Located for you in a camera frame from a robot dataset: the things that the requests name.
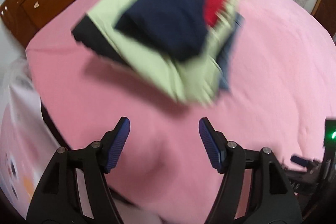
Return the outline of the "red and navy jacket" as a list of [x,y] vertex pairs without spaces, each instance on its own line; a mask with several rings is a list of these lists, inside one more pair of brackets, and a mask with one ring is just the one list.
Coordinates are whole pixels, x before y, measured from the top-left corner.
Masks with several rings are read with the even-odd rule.
[[228,0],[137,0],[116,30],[184,62],[201,53]]

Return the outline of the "pink cartoon blanket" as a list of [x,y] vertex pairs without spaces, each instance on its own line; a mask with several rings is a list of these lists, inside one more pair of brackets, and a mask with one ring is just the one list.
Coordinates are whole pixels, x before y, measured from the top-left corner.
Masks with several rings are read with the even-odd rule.
[[1,190],[26,217],[55,151],[68,146],[36,91],[26,59],[13,61],[1,84]]

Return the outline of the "pink bed sheet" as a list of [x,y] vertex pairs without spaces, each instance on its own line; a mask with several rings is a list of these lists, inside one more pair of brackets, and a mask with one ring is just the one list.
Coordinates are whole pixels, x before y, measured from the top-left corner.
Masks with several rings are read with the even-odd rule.
[[323,155],[335,116],[335,45],[292,0],[239,0],[244,23],[230,54],[229,91],[218,91],[215,55],[180,64],[114,30],[134,0],[77,0],[29,42],[33,84],[65,142],[85,147],[121,116],[131,132],[106,177],[130,202],[172,223],[203,223],[221,176],[211,167],[198,121],[246,149]]

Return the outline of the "light green folded garment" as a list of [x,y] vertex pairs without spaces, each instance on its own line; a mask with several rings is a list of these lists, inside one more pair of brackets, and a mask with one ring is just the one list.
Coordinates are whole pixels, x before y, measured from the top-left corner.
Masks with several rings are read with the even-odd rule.
[[78,43],[128,67],[181,103],[211,103],[221,90],[217,56],[234,27],[238,0],[228,0],[217,23],[208,28],[201,53],[184,62],[116,30],[122,14],[137,0],[101,0],[72,29]]

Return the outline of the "blue denim folded garment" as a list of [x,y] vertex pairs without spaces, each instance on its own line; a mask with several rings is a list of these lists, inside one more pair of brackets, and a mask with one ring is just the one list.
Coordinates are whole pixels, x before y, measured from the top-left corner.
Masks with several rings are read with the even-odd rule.
[[242,28],[244,23],[244,18],[238,12],[236,13],[234,27],[232,29],[231,34],[228,36],[228,39],[224,43],[220,53],[217,56],[217,64],[222,70],[221,77],[219,79],[219,88],[223,90],[229,90],[229,79],[228,79],[228,72],[229,72],[229,64],[230,64],[230,57],[231,52],[234,47],[234,43],[236,41],[236,36],[238,35],[240,29]]

